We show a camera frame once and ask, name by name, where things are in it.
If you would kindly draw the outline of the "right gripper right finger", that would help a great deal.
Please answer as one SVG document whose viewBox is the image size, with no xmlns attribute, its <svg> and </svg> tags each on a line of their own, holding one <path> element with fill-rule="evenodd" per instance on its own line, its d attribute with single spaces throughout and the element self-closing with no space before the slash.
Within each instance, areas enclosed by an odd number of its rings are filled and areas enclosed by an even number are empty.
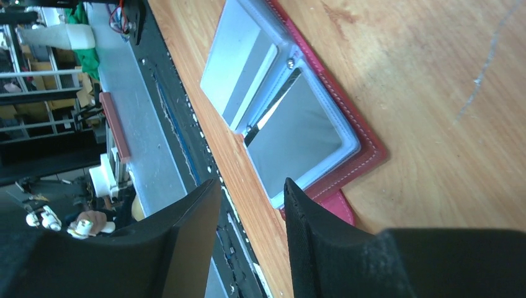
<svg viewBox="0 0 526 298">
<path fill-rule="evenodd" d="M 525 233 L 387 228 L 371 234 L 284 184 L 295 297 L 524 297 Z"/>
</svg>

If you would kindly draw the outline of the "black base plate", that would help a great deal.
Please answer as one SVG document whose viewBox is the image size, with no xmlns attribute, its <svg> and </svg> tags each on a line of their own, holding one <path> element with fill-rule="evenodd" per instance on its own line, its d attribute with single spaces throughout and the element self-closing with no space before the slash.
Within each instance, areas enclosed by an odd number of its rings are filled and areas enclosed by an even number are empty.
<svg viewBox="0 0 526 298">
<path fill-rule="evenodd" d="M 141 40 L 147 12 L 152 13 L 146 1 L 125 2 L 125 13 L 134 25 L 129 40 Z M 176 119 L 182 127 L 183 136 L 202 180 L 200 184 L 208 179 L 215 179 L 221 187 L 221 209 L 212 253 L 212 281 L 207 286 L 207 296 L 270 297 L 272 293 L 261 273 L 194 107 L 182 82 L 181 84 L 189 103 L 187 108 L 176 104 Z"/>
</svg>

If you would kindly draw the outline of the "red leather card holder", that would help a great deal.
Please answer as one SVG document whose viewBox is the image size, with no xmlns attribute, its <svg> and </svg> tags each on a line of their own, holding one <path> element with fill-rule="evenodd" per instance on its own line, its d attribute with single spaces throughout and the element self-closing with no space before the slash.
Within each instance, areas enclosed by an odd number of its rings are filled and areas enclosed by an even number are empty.
<svg viewBox="0 0 526 298">
<path fill-rule="evenodd" d="M 277 1 L 226 1 L 200 87 L 244 148 L 277 210 L 296 182 L 348 224 L 341 189 L 386 160 L 385 146 Z"/>
</svg>

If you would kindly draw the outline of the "black credit card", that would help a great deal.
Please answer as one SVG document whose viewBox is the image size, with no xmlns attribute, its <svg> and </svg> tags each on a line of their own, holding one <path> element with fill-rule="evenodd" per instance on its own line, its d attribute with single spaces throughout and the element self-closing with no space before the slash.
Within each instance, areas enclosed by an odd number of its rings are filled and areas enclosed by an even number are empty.
<svg viewBox="0 0 526 298">
<path fill-rule="evenodd" d="M 342 140 L 305 77 L 292 85 L 247 146 L 269 198 L 279 198 L 286 178 L 299 179 L 318 166 Z"/>
</svg>

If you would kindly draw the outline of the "grey striped credit card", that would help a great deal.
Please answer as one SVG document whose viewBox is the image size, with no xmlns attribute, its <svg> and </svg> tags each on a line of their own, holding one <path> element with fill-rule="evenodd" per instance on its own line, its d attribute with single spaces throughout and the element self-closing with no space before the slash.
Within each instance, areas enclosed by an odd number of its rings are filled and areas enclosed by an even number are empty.
<svg viewBox="0 0 526 298">
<path fill-rule="evenodd" d="M 239 1 L 226 1 L 200 87 L 235 131 L 272 66 L 278 48 Z"/>
</svg>

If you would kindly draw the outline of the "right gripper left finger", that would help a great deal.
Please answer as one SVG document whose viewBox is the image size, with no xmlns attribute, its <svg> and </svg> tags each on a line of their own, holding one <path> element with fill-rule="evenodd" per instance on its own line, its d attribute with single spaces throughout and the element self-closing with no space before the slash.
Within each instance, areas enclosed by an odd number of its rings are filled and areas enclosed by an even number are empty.
<svg viewBox="0 0 526 298">
<path fill-rule="evenodd" d="M 203 297 L 221 207 L 209 179 L 107 237 L 1 232 L 2 297 Z"/>
</svg>

